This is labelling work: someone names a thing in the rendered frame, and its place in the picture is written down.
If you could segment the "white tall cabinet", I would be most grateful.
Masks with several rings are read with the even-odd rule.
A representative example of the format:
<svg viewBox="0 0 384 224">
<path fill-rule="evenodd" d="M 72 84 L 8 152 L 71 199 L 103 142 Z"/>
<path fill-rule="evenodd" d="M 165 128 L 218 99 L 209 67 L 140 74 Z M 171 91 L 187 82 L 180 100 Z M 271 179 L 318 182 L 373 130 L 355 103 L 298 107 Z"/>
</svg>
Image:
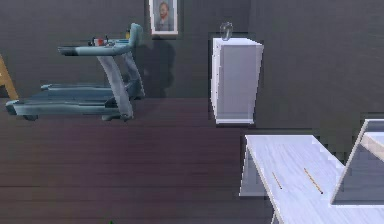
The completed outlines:
<svg viewBox="0 0 384 224">
<path fill-rule="evenodd" d="M 211 104 L 217 124 L 253 124 L 264 45 L 212 40 Z"/>
</svg>

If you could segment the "clear glass round object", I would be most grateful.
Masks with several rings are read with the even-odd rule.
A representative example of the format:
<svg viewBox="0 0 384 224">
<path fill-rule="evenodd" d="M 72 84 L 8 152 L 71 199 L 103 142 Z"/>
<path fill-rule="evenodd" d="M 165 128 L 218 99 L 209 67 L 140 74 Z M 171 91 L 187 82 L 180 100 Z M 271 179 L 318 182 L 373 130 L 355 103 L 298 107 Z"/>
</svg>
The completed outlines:
<svg viewBox="0 0 384 224">
<path fill-rule="evenodd" d="M 232 37 L 233 24 L 231 22 L 224 22 L 220 26 L 221 39 L 228 41 Z"/>
</svg>

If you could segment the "framed portrait picture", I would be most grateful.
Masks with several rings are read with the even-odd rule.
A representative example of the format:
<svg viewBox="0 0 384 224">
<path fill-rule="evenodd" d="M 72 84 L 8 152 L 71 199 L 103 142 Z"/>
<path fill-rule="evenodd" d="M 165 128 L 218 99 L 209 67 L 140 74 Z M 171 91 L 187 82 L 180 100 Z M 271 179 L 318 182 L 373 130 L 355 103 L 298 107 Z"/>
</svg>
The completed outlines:
<svg viewBox="0 0 384 224">
<path fill-rule="evenodd" d="M 152 35 L 178 34 L 178 0 L 148 0 Z"/>
</svg>

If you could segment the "orange pencil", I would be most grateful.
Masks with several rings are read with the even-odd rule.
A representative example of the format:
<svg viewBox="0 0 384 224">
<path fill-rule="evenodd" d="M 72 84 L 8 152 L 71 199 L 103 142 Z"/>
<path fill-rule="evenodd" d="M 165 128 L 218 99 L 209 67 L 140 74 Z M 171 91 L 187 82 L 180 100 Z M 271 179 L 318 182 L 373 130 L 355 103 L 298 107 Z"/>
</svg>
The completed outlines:
<svg viewBox="0 0 384 224">
<path fill-rule="evenodd" d="M 283 188 L 282 188 L 282 185 L 280 184 L 280 182 L 279 182 L 279 180 L 278 180 L 276 174 L 275 174 L 274 172 L 272 172 L 272 175 L 273 175 L 273 178 L 275 179 L 275 181 L 276 181 L 276 183 L 277 183 L 279 189 L 282 190 L 282 189 L 283 189 Z"/>
<path fill-rule="evenodd" d="M 309 173 L 308 169 L 307 168 L 303 168 L 304 172 L 306 173 L 306 175 L 308 176 L 308 178 L 310 179 L 310 181 L 312 182 L 312 184 L 315 186 L 315 188 L 319 191 L 320 194 L 324 194 L 323 190 L 321 189 L 321 187 L 318 185 L 318 183 L 315 181 L 315 179 L 313 178 L 313 176 Z"/>
</svg>

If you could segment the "grey blue treadmill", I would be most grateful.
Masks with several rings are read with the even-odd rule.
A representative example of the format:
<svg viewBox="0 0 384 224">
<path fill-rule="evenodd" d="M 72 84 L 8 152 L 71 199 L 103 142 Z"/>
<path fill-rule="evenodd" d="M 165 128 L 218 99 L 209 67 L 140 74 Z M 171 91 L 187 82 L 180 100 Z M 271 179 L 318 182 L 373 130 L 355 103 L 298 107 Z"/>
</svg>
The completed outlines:
<svg viewBox="0 0 384 224">
<path fill-rule="evenodd" d="M 104 120 L 133 118 L 133 100 L 145 97 L 140 72 L 134 60 L 135 48 L 141 44 L 143 28 L 129 27 L 125 39 L 92 38 L 85 46 L 60 46 L 63 56 L 95 56 L 108 83 L 46 84 L 28 98 L 10 100 L 5 109 L 13 116 L 34 121 L 41 115 L 100 115 Z"/>
</svg>

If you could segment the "white desk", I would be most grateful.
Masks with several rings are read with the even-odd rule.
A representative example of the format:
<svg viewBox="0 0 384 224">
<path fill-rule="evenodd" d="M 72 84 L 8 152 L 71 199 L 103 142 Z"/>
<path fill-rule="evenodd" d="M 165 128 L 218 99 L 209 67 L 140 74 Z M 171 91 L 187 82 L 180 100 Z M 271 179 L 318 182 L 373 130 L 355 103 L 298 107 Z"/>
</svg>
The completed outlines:
<svg viewBox="0 0 384 224">
<path fill-rule="evenodd" d="M 247 135 L 245 139 L 239 195 L 268 197 L 274 210 L 271 224 L 384 224 L 383 205 L 330 203 L 344 165 L 314 136 Z"/>
</svg>

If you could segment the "white desk hutch shelf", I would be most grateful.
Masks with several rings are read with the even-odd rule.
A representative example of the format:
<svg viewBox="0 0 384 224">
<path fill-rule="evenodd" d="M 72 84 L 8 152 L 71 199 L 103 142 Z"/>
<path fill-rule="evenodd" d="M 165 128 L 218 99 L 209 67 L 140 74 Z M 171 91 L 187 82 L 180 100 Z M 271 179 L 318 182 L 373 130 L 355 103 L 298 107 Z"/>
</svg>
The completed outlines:
<svg viewBox="0 0 384 224">
<path fill-rule="evenodd" d="M 364 121 L 330 203 L 384 206 L 384 119 Z"/>
</svg>

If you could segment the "yellow wooden ladder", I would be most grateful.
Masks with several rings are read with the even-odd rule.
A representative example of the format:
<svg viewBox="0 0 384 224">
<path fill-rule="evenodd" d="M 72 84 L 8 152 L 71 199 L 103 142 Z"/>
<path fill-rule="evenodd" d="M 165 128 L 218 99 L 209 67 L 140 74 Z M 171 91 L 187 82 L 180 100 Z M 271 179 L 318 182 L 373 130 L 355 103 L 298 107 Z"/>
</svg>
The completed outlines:
<svg viewBox="0 0 384 224">
<path fill-rule="evenodd" d="M 16 88 L 13 84 L 11 76 L 9 75 L 8 69 L 5 65 L 4 59 L 0 54 L 0 86 L 4 86 L 9 98 L 11 100 L 17 100 L 19 98 Z"/>
</svg>

